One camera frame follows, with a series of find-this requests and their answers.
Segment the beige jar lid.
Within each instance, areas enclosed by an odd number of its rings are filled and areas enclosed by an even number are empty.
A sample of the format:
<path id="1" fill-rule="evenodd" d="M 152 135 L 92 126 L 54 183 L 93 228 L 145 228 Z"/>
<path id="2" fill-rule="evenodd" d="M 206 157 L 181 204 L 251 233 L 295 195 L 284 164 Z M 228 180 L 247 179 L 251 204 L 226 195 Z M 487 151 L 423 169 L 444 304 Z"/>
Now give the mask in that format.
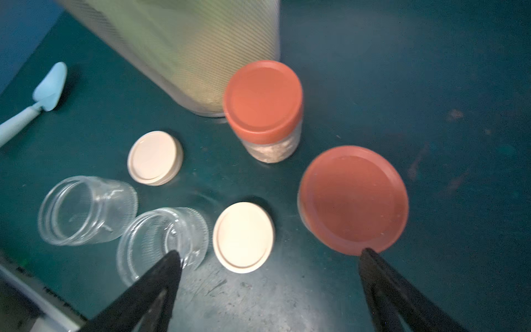
<path id="1" fill-rule="evenodd" d="M 275 226 L 260 206 L 239 202 L 219 215 L 212 243 L 219 262 L 229 271 L 246 274 L 260 268 L 270 256 L 275 242 Z"/>
<path id="2" fill-rule="evenodd" d="M 183 159 L 183 147 L 176 138 L 165 131 L 151 131 L 131 147 L 127 169 L 134 181 L 160 186 L 178 174 Z"/>

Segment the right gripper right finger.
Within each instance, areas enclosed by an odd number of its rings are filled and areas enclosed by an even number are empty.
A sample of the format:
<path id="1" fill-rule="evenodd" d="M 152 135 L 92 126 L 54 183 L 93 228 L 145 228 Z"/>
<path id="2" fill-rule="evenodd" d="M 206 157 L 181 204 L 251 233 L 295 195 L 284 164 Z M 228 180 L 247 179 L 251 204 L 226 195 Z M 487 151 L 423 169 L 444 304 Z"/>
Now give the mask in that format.
<path id="1" fill-rule="evenodd" d="M 360 256 L 358 271 L 376 331 L 465 331 L 371 248 Z"/>

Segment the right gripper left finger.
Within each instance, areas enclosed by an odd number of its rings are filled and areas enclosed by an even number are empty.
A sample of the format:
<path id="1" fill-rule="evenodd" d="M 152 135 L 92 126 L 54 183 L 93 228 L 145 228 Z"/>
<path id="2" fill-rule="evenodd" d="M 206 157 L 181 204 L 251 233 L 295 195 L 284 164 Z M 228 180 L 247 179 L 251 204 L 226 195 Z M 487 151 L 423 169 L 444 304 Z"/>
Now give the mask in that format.
<path id="1" fill-rule="evenodd" d="M 166 331 L 182 275 L 181 256 L 168 252 L 81 331 Z"/>

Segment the beige-lid oatmeal jar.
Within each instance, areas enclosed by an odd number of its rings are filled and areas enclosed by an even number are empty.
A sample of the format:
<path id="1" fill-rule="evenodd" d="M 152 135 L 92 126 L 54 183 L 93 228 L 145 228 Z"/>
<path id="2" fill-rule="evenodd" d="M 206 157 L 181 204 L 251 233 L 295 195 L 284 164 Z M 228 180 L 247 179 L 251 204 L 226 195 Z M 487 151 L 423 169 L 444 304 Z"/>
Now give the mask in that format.
<path id="1" fill-rule="evenodd" d="M 138 194 L 123 181 L 66 178 L 45 196 L 38 213 L 41 238 L 54 246 L 111 242 L 121 237 L 138 212 Z"/>
<path id="2" fill-rule="evenodd" d="M 203 215 L 190 207 L 162 207 L 134 219 L 121 236 L 116 255 L 120 279 L 137 282 L 167 253 L 175 250 L 184 269 L 195 270 L 209 246 L 209 229 Z"/>

